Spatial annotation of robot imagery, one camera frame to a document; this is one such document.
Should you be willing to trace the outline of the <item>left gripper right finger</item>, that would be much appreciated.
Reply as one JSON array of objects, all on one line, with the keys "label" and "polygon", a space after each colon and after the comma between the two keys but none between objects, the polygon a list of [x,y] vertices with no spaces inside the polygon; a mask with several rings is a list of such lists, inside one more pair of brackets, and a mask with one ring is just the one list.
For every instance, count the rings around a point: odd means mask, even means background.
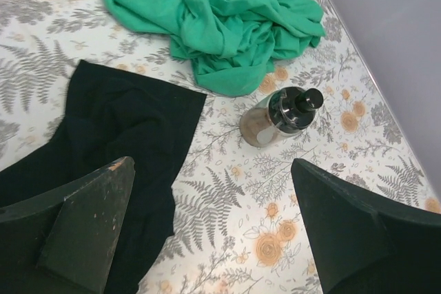
[{"label": "left gripper right finger", "polygon": [[294,189],[324,293],[439,293],[440,215],[297,158]]}]

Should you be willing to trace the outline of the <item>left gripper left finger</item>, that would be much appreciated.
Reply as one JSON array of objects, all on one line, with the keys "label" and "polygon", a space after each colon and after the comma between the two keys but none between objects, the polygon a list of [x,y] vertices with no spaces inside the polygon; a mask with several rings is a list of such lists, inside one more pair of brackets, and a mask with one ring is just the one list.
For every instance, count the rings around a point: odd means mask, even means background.
[{"label": "left gripper left finger", "polygon": [[1,189],[1,292],[103,293],[132,192],[130,157],[44,193]]}]

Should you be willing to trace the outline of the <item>black cap spice jar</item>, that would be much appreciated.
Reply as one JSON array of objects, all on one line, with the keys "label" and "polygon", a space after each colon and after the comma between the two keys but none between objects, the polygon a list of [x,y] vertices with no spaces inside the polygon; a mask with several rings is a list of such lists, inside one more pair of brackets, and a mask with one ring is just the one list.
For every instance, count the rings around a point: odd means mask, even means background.
[{"label": "black cap spice jar", "polygon": [[241,116],[241,136],[254,147],[267,147],[297,136],[313,123],[323,102],[324,97],[316,88],[284,87]]}]

